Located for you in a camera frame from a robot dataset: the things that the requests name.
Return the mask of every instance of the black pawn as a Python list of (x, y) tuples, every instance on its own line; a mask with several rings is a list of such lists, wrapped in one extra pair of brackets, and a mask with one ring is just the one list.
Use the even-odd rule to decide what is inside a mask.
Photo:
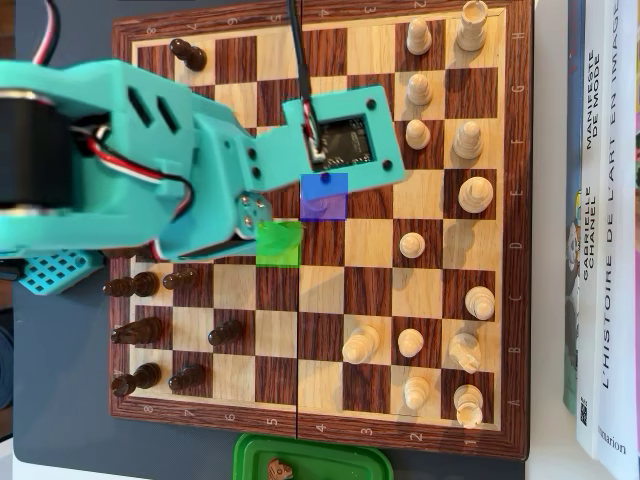
[(197, 387), (204, 383), (205, 373), (202, 365), (188, 365), (169, 379), (172, 392), (179, 392), (189, 387)]
[(201, 72), (207, 65), (207, 54), (201, 48), (192, 46), (189, 42), (176, 38), (169, 44), (169, 49), (178, 59), (182, 60), (189, 70)]
[(198, 272), (193, 268), (180, 270), (178, 273), (170, 273), (162, 280), (167, 290), (186, 289), (195, 285), (198, 280)]
[(111, 331), (111, 342), (128, 345), (155, 343), (162, 338), (162, 322), (159, 318), (149, 317), (128, 323)]
[(116, 397), (126, 397), (136, 388), (151, 388), (158, 384), (162, 372), (155, 363), (140, 365), (133, 375), (121, 375), (111, 382), (111, 391)]
[(238, 320), (229, 320), (209, 332), (209, 343), (216, 347), (233, 342), (242, 336), (243, 330)]

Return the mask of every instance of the white chess piece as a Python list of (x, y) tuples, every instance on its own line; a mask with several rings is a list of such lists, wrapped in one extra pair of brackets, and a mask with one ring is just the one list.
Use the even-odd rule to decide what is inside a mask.
[(456, 131), (453, 139), (453, 151), (460, 158), (472, 160), (482, 153), (484, 142), (482, 140), (482, 132), (480, 125), (474, 121), (463, 123)]
[(422, 120), (411, 120), (405, 134), (407, 144), (414, 150), (422, 150), (431, 141), (431, 132)]
[(356, 328), (342, 347), (344, 361), (357, 365), (367, 361), (378, 349), (380, 336), (375, 328), (363, 325)]
[(493, 186), (483, 177), (473, 177), (460, 187), (458, 202), (462, 209), (469, 213), (484, 211), (493, 200)]
[(462, 7), (462, 16), (456, 40), (462, 50), (475, 52), (484, 46), (487, 39), (487, 4), (471, 0)]
[(415, 357), (424, 346), (422, 334), (413, 328), (407, 328), (398, 335), (398, 349), (403, 357)]
[(407, 233), (400, 239), (400, 253), (407, 258), (418, 258), (424, 252), (425, 242), (419, 233)]
[(464, 297), (464, 304), (478, 320), (489, 320), (495, 311), (496, 299), (486, 287), (473, 287)]
[(462, 385), (453, 394), (458, 422), (464, 428), (476, 428), (482, 423), (482, 393), (473, 385)]
[(404, 384), (404, 402), (411, 410), (421, 408), (429, 397), (429, 383), (422, 377), (411, 377)]
[(449, 341), (449, 356), (467, 373), (476, 373), (480, 368), (480, 344), (468, 333), (459, 333)]
[(421, 73), (415, 73), (409, 78), (407, 85), (407, 97), (414, 105), (427, 105), (431, 102), (431, 86), (427, 77)]
[(407, 50), (414, 55), (422, 55), (431, 48), (431, 32), (422, 18), (414, 18), (407, 32)]

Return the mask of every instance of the green lid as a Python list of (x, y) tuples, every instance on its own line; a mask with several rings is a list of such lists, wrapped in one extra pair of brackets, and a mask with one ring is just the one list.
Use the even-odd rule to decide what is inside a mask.
[(389, 460), (375, 448), (251, 434), (236, 441), (233, 480), (267, 480), (274, 458), (293, 469), (293, 480), (393, 480)]

